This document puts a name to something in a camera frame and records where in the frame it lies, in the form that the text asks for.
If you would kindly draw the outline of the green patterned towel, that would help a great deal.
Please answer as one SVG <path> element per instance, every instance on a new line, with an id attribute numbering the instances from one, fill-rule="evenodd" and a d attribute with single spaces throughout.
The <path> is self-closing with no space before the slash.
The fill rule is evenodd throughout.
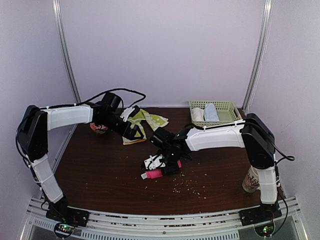
<path id="1" fill-rule="evenodd" d="M 147 135 L 144 129 L 144 127 L 146 126 L 147 129 L 152 130 L 154 132 L 158 128 L 163 128 L 169 124 L 168 118 L 157 114 L 151 114 L 144 109 L 140 109 L 139 112 L 134 116 L 128 116 L 126 120 L 131 123 L 131 128 L 139 127 L 140 131 L 143 134 L 143 137 L 139 132 L 135 134 L 135 137 L 137 139 L 134 140 L 129 140 L 125 137 L 122 137 L 122 142 L 124 146 L 146 141 Z"/>

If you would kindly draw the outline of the pink towel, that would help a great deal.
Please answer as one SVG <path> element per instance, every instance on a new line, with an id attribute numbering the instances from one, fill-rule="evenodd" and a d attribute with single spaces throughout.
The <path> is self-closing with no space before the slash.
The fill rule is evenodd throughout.
<path id="1" fill-rule="evenodd" d="M 162 168 L 158 168 L 158 169 L 155 169 L 155 170 L 149 170 L 149 171 L 146 171 L 144 172 L 143 174 L 141 174 L 141 178 L 143 180 L 145 179 L 157 179 L 157 178 L 161 178 L 163 177 L 164 175 L 162 175 L 162 171 L 161 171 Z"/>

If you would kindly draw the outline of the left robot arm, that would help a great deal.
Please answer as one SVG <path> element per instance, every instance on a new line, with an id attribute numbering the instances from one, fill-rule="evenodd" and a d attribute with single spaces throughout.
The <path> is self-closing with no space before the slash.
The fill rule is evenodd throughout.
<path id="1" fill-rule="evenodd" d="M 139 112 L 132 103 L 127 108 L 116 89 L 103 91 L 83 102 L 38 107 L 29 105 L 15 133 L 15 144 L 29 167 L 35 183 L 49 204 L 49 210 L 61 222 L 72 218 L 68 201 L 60 188 L 49 160 L 51 131 L 79 124 L 106 127 L 128 140 L 144 138 L 142 130 L 129 121 Z"/>

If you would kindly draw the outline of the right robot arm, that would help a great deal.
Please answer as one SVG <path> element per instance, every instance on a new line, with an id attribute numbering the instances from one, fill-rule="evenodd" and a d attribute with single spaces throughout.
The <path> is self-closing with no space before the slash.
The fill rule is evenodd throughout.
<path id="1" fill-rule="evenodd" d="M 279 161 L 275 136 L 254 113 L 232 123 L 216 126 L 184 126 L 178 133 L 158 128 L 150 138 L 158 147 L 156 155 L 143 162 L 148 171 L 161 170 L 170 175 L 179 169 L 180 158 L 189 158 L 191 152 L 217 148 L 241 148 L 246 150 L 250 165 L 257 171 L 260 188 L 260 206 L 255 208 L 259 220 L 282 215 L 278 203 Z"/>

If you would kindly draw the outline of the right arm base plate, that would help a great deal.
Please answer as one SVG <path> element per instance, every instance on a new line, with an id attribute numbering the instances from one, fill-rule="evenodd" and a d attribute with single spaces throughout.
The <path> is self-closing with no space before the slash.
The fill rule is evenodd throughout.
<path id="1" fill-rule="evenodd" d="M 282 211 L 278 205 L 262 204 L 257 207 L 240 210 L 238 214 L 242 226 L 249 226 L 279 218 L 282 216 Z"/>

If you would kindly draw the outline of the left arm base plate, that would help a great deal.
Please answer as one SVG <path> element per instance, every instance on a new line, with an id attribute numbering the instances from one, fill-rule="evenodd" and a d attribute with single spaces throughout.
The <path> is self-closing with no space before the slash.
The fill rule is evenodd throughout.
<path id="1" fill-rule="evenodd" d="M 86 210 L 80 210 L 67 207 L 66 212 L 58 211 L 53 207 L 49 207 L 45 214 L 46 218 L 58 222 L 66 223 L 76 227 L 86 227 L 90 213 Z"/>

